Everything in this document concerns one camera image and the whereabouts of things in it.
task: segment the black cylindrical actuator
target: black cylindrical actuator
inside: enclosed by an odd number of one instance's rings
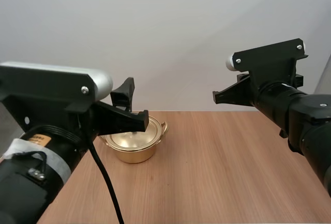
[[[0,163],[0,223],[36,223],[87,149],[63,129],[43,126],[14,139]]]

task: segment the pot handle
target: pot handle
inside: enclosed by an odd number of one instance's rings
[[[165,135],[168,132],[168,129],[169,129],[168,122],[162,122],[161,127],[162,127],[162,134],[161,134],[161,137],[162,137],[163,135]]]
[[[108,142],[107,142],[107,139],[106,139],[105,136],[100,135],[99,138],[102,140],[102,142],[103,142],[105,145],[109,146],[109,145],[108,145]]]
[[[165,135],[168,132],[168,129],[169,129],[167,122],[162,122],[161,127],[162,127],[162,134],[161,134],[159,141],[156,144],[161,142],[161,138],[163,137],[163,135]]]

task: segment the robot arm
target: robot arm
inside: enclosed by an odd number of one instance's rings
[[[112,80],[102,71],[0,64],[0,101],[25,132],[14,139],[0,164],[0,223],[36,223],[87,150],[107,182],[123,223],[93,141],[98,135],[145,131],[148,111],[131,113],[133,78],[111,90]],[[109,93],[113,106],[100,102]]]
[[[213,92],[214,102],[254,106],[281,128],[289,148],[306,157],[331,196],[331,95],[308,95],[297,88],[303,76],[296,61],[308,57],[301,39],[236,52],[227,62],[237,83]]]

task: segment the black cable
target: black cable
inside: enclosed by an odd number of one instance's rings
[[[101,174],[102,174],[102,176],[103,176],[103,178],[104,178],[104,180],[107,184],[110,196],[111,196],[113,204],[114,204],[114,208],[115,208],[115,211],[116,211],[118,222],[119,222],[119,224],[124,224],[123,217],[122,217],[122,214],[121,214],[121,210],[119,209],[119,204],[118,204],[118,201],[117,201],[117,198],[116,198],[116,194],[115,194],[112,182],[110,181],[108,173],[107,173],[103,163],[101,162],[101,159],[99,158],[99,156],[97,154],[97,151],[95,150],[95,147],[93,145],[93,141],[90,140],[90,139],[87,139],[87,140],[88,140],[88,142],[87,142],[88,143],[88,149],[91,152],[92,157],[93,157],[95,163],[97,164],[97,166],[99,167],[99,170],[101,171]]]

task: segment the white tape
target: white tape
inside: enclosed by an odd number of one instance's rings
[[[62,178],[63,184],[68,181],[71,176],[71,169],[69,168],[68,164],[63,160],[63,158],[52,150],[49,150],[48,148],[38,145],[36,143],[21,139],[14,139],[8,150],[4,153],[3,158],[11,159],[12,155],[15,153],[26,153],[33,151],[41,151],[46,153],[46,163],[48,164],[48,166],[51,167]],[[33,157],[41,160],[39,154],[34,154]]]

